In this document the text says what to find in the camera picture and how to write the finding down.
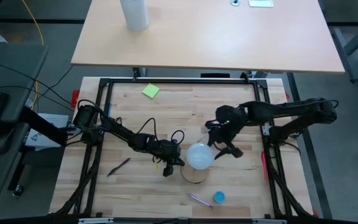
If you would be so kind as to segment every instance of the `wooden tabletop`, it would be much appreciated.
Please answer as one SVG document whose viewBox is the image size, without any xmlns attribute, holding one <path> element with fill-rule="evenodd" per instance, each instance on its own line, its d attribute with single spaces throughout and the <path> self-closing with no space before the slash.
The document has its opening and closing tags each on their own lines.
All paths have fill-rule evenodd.
<svg viewBox="0 0 358 224">
<path fill-rule="evenodd" d="M 94 101 L 98 83 L 99 78 L 85 77 L 80 99 Z M 268 79 L 267 83 L 272 103 L 286 102 L 282 80 Z M 115 83 L 110 116 L 120 116 L 123 125 L 133 131 L 154 117 L 159 139 L 170 139 L 175 130 L 183 130 L 185 139 L 181 143 L 181 158 L 184 160 L 189 146 L 204 136 L 202 127 L 207 120 L 215 118 L 216 108 L 255 100 L 249 85 L 158 84 L 160 91 L 154 99 L 142 93 L 145 86 L 142 83 Z M 276 124 L 283 125 L 289 120 L 277 119 Z M 152 134 L 153 125 L 148 124 L 142 132 Z M 173 175 L 164 177 L 163 163 L 157 171 L 150 154 L 135 152 L 124 141 L 106 134 L 92 212 L 103 212 L 104 217 L 141 218 L 263 218 L 266 213 L 273 215 L 269 182 L 264 179 L 260 159 L 263 146 L 259 127 L 243 128 L 233 144 L 243 151 L 242 157 L 222 156 L 214 161 L 204 182 L 191 184 L 183 179 L 178 166 L 174 166 Z M 283 146 L 281 152 L 288 188 L 306 211 L 312 212 L 298 151 Z M 51 212 L 62 207 L 78 186 L 84 153 L 84 144 L 66 147 L 50 205 Z M 132 159 L 127 164 L 106 177 L 112 168 L 128 157 Z M 218 190 L 226 194 L 226 201 L 222 204 L 213 202 L 213 194 Z M 277 192 L 284 212 L 278 187 Z M 200 204 L 187 193 L 213 204 L 215 208 Z M 84 194 L 83 205 L 86 198 L 87 194 Z"/>
<path fill-rule="evenodd" d="M 93 0 L 72 63 L 344 73 L 317 0 L 147 0 L 149 27 L 127 29 L 120 1 Z"/>
</svg>

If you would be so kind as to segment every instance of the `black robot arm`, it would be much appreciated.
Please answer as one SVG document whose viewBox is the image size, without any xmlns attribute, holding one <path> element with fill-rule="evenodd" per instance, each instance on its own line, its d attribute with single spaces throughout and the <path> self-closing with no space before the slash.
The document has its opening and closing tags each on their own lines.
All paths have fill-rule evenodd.
<svg viewBox="0 0 358 224">
<path fill-rule="evenodd" d="M 95 118 L 100 114 L 101 125 L 95 124 Z M 183 166 L 180 159 L 180 146 L 176 139 L 158 140 L 156 135 L 146 133 L 133 133 L 118 123 L 114 118 L 108 117 L 97 106 L 84 105 L 78 110 L 73 124 L 83 131 L 81 140 L 87 144 L 97 144 L 102 141 L 102 133 L 111 133 L 123 141 L 133 150 L 141 153 L 149 153 L 167 163 L 163 170 L 163 176 L 168 177 L 173 173 L 174 165 Z"/>
<path fill-rule="evenodd" d="M 225 143 L 223 149 L 215 159 L 224 154 L 232 154 L 238 158 L 242 156 L 240 149 L 233 146 L 231 141 L 244 126 L 264 125 L 274 118 L 298 116 L 283 126 L 268 127 L 268 135 L 271 143 L 285 141 L 292 134 L 301 134 L 305 128 L 312 124 L 331 124 L 336 120 L 335 100 L 324 98 L 308 99 L 295 103 L 282 103 L 272 105 L 261 101 L 250 101 L 239 105 L 221 106 L 215 114 L 216 119 L 207 121 L 205 126 L 209 129 L 208 145 L 215 142 Z"/>
</svg>

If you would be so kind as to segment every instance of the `purple marker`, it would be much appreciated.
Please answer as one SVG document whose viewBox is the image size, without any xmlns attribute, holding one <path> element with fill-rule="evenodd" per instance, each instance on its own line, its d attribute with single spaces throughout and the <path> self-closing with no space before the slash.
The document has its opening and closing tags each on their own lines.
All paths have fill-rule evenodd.
<svg viewBox="0 0 358 224">
<path fill-rule="evenodd" d="M 198 201 L 198 202 L 203 203 L 204 205 L 208 206 L 209 208 L 214 208 L 212 205 L 210 205 L 210 204 L 208 204 L 208 203 L 202 201 L 201 199 L 199 199 L 199 198 L 196 197 L 195 195 L 192 195 L 192 194 L 188 194 L 188 195 L 189 195 L 189 197 L 191 197 L 192 199 L 194 199 L 194 200 L 196 200 L 196 201 Z"/>
</svg>

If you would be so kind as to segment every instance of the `blue bottle cap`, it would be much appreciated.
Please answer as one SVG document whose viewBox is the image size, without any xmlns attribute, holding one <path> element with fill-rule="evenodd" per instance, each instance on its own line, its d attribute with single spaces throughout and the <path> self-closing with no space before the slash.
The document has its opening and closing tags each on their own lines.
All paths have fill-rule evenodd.
<svg viewBox="0 0 358 224">
<path fill-rule="evenodd" d="M 215 202 L 222 203 L 224 202 L 224 193 L 222 191 L 217 191 L 214 194 Z"/>
</svg>

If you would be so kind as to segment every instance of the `round wooden base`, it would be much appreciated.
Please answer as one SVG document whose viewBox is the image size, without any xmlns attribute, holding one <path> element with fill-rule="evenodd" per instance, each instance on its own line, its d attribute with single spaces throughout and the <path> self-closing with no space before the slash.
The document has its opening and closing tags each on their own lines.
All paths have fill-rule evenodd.
<svg viewBox="0 0 358 224">
<path fill-rule="evenodd" d="M 187 162 L 184 166 L 180 167 L 180 173 L 188 182 L 192 184 L 199 184 L 208 177 L 209 168 L 205 170 L 194 169 Z"/>
</svg>

